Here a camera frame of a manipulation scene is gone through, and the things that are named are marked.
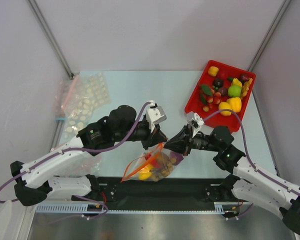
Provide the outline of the red lychee cluster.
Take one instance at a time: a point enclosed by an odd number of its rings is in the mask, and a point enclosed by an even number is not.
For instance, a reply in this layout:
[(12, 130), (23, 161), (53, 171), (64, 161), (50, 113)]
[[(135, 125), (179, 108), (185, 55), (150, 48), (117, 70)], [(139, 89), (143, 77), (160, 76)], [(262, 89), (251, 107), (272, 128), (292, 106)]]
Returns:
[(209, 112), (215, 106), (218, 106), (222, 101), (221, 96), (221, 93), (218, 92), (218, 88), (214, 85), (199, 85), (199, 100), (202, 103), (202, 110), (204, 112)]

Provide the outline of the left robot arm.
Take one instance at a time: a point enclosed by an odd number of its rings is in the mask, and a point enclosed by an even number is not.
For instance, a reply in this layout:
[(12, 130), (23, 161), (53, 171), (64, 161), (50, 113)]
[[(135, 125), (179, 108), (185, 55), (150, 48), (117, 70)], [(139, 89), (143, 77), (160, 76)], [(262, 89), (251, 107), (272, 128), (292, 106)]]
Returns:
[(161, 106), (152, 103), (147, 110), (121, 105), (97, 122), (88, 124), (61, 147), (30, 163), (10, 165), (15, 177), (14, 192), (23, 206), (34, 206), (46, 199), (97, 200), (101, 194), (92, 174), (63, 177), (61, 171), (74, 163), (114, 150), (119, 144), (141, 142), (147, 150), (167, 141), (160, 123), (167, 118)]

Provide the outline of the clear zip bag orange zipper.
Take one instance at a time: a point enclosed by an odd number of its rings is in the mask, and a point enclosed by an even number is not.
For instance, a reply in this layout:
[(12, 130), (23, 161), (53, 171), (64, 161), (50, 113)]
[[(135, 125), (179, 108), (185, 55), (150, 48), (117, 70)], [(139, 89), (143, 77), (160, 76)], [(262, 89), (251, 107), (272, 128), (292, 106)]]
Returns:
[(167, 178), (183, 161), (184, 156), (164, 146), (164, 143), (159, 143), (132, 160), (127, 165), (121, 182), (129, 180), (158, 182)]

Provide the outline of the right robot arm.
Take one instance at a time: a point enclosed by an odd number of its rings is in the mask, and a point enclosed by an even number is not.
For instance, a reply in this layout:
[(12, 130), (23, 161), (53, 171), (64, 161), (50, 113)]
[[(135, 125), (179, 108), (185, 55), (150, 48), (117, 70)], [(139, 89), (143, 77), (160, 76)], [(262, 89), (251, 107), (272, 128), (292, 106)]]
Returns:
[(300, 235), (300, 186), (272, 174), (254, 163), (247, 151), (237, 149), (234, 137), (226, 126), (218, 126), (209, 134), (198, 132), (185, 125), (164, 148), (183, 156), (191, 150), (216, 152), (215, 164), (229, 175), (220, 188), (221, 196), (234, 198), (261, 207), (282, 220), (284, 225)]

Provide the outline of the purple onion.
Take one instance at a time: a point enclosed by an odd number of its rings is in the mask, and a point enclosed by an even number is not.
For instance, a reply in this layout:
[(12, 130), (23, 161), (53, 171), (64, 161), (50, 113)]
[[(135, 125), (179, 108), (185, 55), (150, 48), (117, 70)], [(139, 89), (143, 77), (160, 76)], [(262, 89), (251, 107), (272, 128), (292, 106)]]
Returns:
[(169, 160), (173, 165), (178, 165), (184, 159), (183, 155), (174, 151), (169, 153)]

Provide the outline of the yellow ginger root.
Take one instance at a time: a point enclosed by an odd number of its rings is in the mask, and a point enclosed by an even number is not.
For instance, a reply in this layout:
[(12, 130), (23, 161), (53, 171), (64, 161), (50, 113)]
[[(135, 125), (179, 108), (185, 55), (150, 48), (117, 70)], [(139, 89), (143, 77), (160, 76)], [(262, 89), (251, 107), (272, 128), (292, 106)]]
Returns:
[(253, 79), (252, 78), (249, 78), (248, 81), (246, 81), (243, 85), (242, 85), (242, 88), (241, 88), (241, 95), (240, 95), (240, 98), (243, 99), (247, 96), (248, 92), (249, 92), (249, 89), (250, 89), (250, 86), (251, 84), (253, 83)]

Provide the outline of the right aluminium frame post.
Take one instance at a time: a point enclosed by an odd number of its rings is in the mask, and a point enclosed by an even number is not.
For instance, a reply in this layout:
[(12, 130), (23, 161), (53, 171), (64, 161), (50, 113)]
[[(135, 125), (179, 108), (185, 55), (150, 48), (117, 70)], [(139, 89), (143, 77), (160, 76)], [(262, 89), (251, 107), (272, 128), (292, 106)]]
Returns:
[(252, 61), (250, 62), (247, 71), (252, 72), (254, 68), (256, 67), (257, 63), (261, 59), (264, 51), (266, 50), (268, 44), (270, 43), (272, 37), (275, 35), (277, 28), (279, 27), (280, 23), (282, 22), (283, 18), (287, 14), (291, 4), (293, 3), (293, 0), (284, 0), (278, 9), (278, 12), (276, 13), (273, 21), (271, 22), (263, 40), (261, 41), (261, 44), (259, 48), (257, 49)]

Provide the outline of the red plastic tray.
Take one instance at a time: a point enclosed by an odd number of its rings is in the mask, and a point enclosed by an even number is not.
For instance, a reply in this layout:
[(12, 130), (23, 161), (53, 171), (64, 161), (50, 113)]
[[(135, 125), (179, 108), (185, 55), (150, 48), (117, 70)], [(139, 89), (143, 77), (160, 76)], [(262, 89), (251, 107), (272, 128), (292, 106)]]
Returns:
[[(223, 81), (223, 87), (226, 87), (226, 88), (229, 88), (232, 85), (238, 85), (238, 86), (242, 87), (243, 84), (240, 82), (239, 77), (243, 73), (247, 74), (250, 78), (253, 79), (253, 82), (250, 85), (248, 94), (246, 95), (245, 98), (241, 99), (241, 103), (242, 103), (241, 111), (237, 113), (239, 118), (242, 120), (243, 116), (245, 114), (245, 110), (246, 110), (247, 105), (248, 105), (250, 95), (252, 93), (252, 88), (253, 88), (253, 85), (254, 85), (254, 82), (255, 82), (255, 79), (256, 79), (256, 75), (252, 72), (242, 70), (242, 69), (239, 69), (239, 68), (236, 68), (236, 67), (233, 67), (233, 66), (215, 61), (215, 60), (208, 61), (201, 77), (199, 78), (196, 86), (194, 87), (194, 90), (193, 90), (187, 104), (185, 105), (184, 111), (186, 113), (195, 112), (195, 113), (199, 114), (199, 116), (204, 119), (204, 118), (208, 117), (210, 114), (215, 113), (219, 110), (219, 105), (217, 105), (213, 109), (211, 109), (210, 111), (204, 112), (203, 108), (202, 108), (203, 105), (200, 101), (199, 85), (206, 84), (206, 85), (212, 87), (214, 79), (218, 78), (218, 74), (215, 77), (210, 76), (208, 74), (208, 69), (211, 66), (215, 66), (215, 67), (219, 68), (219, 70), (225, 70), (225, 71), (228, 72), (228, 74), (229, 74), (228, 79)], [(223, 97), (221, 96), (221, 102), (227, 102), (227, 99), (229, 99), (229, 98), (231, 98), (231, 97), (229, 97), (228, 95), (223, 96)]]

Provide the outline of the green apple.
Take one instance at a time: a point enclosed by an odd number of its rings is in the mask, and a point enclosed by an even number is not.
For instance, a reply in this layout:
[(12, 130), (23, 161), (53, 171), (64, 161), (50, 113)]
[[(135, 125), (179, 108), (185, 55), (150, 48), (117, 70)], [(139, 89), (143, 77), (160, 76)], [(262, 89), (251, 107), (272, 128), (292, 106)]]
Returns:
[(242, 87), (239, 85), (231, 85), (227, 90), (227, 94), (230, 98), (240, 97), (241, 92), (242, 92)]

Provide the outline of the dark purple mangosteen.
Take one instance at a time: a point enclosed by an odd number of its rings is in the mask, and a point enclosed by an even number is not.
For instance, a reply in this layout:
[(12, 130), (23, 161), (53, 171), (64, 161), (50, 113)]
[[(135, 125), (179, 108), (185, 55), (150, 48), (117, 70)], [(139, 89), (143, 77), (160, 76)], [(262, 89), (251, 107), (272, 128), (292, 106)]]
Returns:
[(213, 83), (212, 83), (212, 85), (213, 85), (214, 88), (218, 88), (219, 89), (219, 88), (223, 87), (224, 81), (222, 79), (220, 79), (220, 78), (215, 78), (214, 81), (213, 81)]

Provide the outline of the dark plum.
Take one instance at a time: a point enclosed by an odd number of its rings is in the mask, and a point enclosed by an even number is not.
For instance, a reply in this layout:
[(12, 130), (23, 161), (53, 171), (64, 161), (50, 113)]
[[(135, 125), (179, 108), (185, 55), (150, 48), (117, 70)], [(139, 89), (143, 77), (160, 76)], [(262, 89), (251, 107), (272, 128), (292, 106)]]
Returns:
[(246, 74), (246, 73), (242, 73), (240, 76), (239, 76), (239, 81), (244, 84), (246, 82), (248, 82), (250, 80), (250, 77)]

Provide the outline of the aluminium frame post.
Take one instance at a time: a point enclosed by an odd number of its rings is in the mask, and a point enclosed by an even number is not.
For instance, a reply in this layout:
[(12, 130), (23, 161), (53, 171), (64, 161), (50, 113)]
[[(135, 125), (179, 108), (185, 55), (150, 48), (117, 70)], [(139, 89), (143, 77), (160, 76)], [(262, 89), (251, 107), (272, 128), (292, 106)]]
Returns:
[(261, 59), (264, 51), (266, 50), (268, 44), (270, 43), (272, 37), (275, 35), (277, 28), (279, 27), (280, 23), (282, 22), (283, 18), (287, 14), (291, 4), (293, 3), (293, 0), (284, 0), (278, 9), (278, 12), (276, 13), (273, 21), (271, 22), (263, 40), (261, 41), (261, 44), (259, 48), (257, 49), (252, 61), (250, 62), (247, 71), (252, 72), (254, 68), (256, 67), (257, 63)]
[(36, 0), (26, 0), (26, 3), (28, 4), (32, 14), (34, 15), (34, 18), (36, 19), (39, 27), (41, 28), (44, 36), (46, 37), (62, 69), (66, 73), (67, 77), (72, 80), (74, 78), (74, 73), (71, 70), (70, 65), (66, 60), (65, 55), (60, 45), (58, 44), (45, 16), (43, 15), (40, 6), (38, 5)]

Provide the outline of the orange yellow mango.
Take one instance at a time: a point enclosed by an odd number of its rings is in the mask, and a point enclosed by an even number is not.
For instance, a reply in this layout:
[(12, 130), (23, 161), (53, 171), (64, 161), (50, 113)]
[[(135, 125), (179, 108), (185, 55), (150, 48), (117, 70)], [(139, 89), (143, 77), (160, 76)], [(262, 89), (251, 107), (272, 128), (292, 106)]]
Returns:
[(138, 179), (140, 181), (145, 181), (148, 178), (150, 178), (152, 176), (152, 168), (153, 166), (151, 164), (148, 164), (145, 167), (143, 167), (138, 173)]

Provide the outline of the red chili pepper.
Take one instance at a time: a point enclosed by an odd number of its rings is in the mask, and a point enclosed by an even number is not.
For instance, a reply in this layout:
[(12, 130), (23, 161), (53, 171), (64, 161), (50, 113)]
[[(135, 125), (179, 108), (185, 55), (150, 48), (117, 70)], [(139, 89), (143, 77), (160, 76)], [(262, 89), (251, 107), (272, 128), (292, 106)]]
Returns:
[(159, 163), (159, 161), (157, 160), (157, 158), (156, 157), (154, 157), (154, 155), (153, 154), (147, 154), (146, 156), (145, 156), (145, 162), (146, 162), (146, 164), (147, 165), (151, 165), (151, 166), (153, 166), (154, 168), (159, 168), (159, 167), (161, 167), (161, 164)]

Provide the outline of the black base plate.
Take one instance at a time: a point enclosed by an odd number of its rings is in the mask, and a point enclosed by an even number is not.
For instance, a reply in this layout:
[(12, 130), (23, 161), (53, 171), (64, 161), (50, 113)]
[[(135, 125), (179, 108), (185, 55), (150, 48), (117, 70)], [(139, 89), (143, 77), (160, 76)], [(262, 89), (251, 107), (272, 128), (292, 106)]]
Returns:
[(164, 178), (157, 182), (98, 177), (84, 199), (105, 201), (112, 211), (208, 211), (214, 204), (241, 205), (222, 178)]

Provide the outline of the left aluminium frame post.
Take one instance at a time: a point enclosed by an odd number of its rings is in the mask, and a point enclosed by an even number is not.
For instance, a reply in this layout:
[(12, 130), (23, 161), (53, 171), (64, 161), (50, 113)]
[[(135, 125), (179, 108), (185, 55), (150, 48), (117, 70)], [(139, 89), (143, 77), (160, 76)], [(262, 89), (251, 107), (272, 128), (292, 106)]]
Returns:
[(26, 3), (28, 4), (32, 14), (34, 15), (34, 18), (36, 19), (39, 27), (41, 28), (44, 36), (46, 37), (62, 69), (66, 73), (67, 77), (72, 80), (74, 78), (74, 73), (71, 70), (70, 65), (66, 60), (65, 55), (60, 45), (58, 44), (45, 16), (43, 15), (40, 6), (38, 5), (36, 0), (26, 0)]

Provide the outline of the yellow lemon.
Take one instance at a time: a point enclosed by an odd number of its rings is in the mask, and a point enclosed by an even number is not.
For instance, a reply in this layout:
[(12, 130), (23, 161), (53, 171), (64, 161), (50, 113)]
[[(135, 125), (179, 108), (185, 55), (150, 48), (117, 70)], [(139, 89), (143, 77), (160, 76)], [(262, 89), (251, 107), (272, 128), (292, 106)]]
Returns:
[(228, 116), (232, 115), (232, 110), (233, 109), (232, 109), (232, 106), (229, 103), (223, 101), (218, 105), (218, 110), (220, 111), (219, 113), (222, 116), (228, 117)]

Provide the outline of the red apple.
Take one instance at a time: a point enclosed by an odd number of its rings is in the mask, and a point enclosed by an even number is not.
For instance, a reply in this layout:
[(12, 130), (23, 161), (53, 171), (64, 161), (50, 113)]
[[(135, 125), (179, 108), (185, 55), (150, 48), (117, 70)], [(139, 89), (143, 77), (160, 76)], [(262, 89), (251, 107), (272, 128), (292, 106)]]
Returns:
[(219, 70), (217, 73), (217, 77), (223, 81), (227, 80), (229, 77), (229, 73), (226, 70)]

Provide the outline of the bag of white slices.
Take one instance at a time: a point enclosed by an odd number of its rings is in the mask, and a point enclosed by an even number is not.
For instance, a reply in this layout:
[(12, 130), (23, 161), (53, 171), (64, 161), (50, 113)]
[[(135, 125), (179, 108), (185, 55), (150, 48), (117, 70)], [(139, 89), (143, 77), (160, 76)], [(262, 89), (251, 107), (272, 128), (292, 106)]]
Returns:
[(64, 130), (62, 137), (70, 140), (85, 128), (93, 112), (110, 103), (106, 78), (102, 72), (74, 77), (61, 103)]

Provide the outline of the yellow bell pepper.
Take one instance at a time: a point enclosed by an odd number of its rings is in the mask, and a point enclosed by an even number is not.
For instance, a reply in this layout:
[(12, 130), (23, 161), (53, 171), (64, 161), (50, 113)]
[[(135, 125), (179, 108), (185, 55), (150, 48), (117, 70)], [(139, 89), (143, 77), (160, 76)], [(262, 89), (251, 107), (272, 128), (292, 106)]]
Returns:
[(239, 113), (242, 109), (242, 100), (240, 97), (232, 97), (226, 100), (228, 104), (230, 104), (232, 110), (235, 113)]

